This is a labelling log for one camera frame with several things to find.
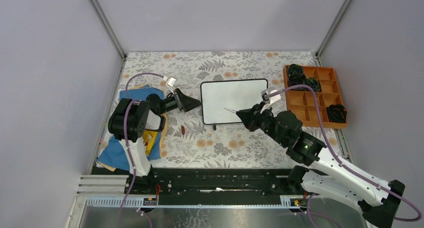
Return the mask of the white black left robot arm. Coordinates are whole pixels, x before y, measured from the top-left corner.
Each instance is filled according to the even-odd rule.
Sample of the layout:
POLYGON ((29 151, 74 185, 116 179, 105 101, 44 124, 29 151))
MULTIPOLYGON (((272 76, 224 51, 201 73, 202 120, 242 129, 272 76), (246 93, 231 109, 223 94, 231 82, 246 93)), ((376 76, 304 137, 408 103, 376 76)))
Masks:
POLYGON ((189 112, 202 105, 198 99, 189 97, 175 89, 162 99, 150 94, 145 100, 122 98, 108 121, 108 131, 119 140, 129 162, 129 172, 138 177, 136 187, 144 194, 155 188, 154 178, 148 176, 151 169, 146 150, 139 142, 144 131, 161 132, 165 128, 166 112, 178 109, 189 112))

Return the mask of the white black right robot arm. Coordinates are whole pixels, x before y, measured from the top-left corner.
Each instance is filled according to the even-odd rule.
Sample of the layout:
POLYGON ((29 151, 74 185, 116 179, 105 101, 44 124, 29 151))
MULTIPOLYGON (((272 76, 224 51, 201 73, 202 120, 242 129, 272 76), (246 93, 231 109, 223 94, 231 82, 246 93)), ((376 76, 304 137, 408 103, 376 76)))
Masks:
POLYGON ((274 115, 262 107, 256 104, 236 115, 249 131, 262 130, 298 163, 287 179, 291 193, 328 196, 350 206, 375 227, 392 227, 405 190, 402 182, 380 179, 332 154, 323 141, 302 130, 302 121, 291 111, 274 115))

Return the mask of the black framed whiteboard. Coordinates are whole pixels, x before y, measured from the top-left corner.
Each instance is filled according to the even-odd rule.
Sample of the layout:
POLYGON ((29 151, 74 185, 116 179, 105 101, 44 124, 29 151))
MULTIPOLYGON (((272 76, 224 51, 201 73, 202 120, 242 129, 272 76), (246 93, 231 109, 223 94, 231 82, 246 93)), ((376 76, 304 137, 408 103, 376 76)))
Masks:
POLYGON ((236 111, 250 109, 262 101, 261 92, 268 80, 242 79, 207 81, 200 85, 202 121, 205 125, 240 123, 240 118, 224 108, 236 111))

